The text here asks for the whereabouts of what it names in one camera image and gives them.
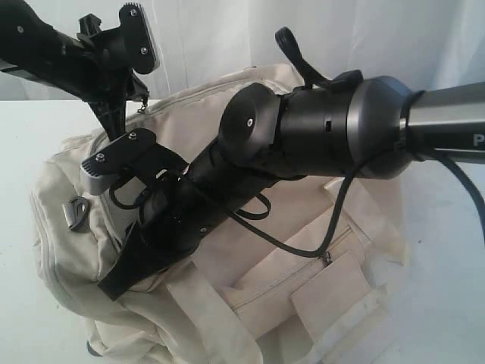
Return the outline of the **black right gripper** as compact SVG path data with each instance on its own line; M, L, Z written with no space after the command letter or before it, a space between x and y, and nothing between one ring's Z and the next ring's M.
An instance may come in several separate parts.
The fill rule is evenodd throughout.
M281 179L240 167L220 151L202 151L190 163L172 151L145 152L136 160L136 172L149 197L115 264L98 282L113 301L194 253L208 233Z

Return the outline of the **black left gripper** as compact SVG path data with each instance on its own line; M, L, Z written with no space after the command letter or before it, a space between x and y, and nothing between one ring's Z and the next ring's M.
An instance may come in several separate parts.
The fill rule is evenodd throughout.
M112 141L126 133L127 102L140 102L146 109L149 89L128 63L120 26L102 30L102 21L94 14L80 18L79 23L77 38L100 70L101 96L88 104Z

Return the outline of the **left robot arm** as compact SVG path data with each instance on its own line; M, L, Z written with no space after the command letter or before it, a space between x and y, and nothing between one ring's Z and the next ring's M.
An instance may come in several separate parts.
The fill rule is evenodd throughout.
M139 75L158 67L146 13L126 3L118 27L102 30L94 14L80 18L75 37L41 20L25 1L1 3L1 71L61 89L91 108L108 138L126 131L126 103L148 105Z

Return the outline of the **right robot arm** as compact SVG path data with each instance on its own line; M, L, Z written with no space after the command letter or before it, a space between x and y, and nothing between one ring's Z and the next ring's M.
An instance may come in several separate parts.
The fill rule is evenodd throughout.
M164 271L198 248L206 234L232 219L274 246L305 258L325 254L351 182L390 179L413 161L435 160L454 174L479 215L484 199L461 162L484 160L484 85L412 92L391 77L364 79L357 71L328 83L310 82L278 95L260 83L238 91L217 136L185 162L138 128L103 149L107 189L132 178L144 190L132 204L117 261L99 282L116 300L133 285ZM254 226L264 218L244 210L283 180L341 177L327 232L312 250L293 248Z

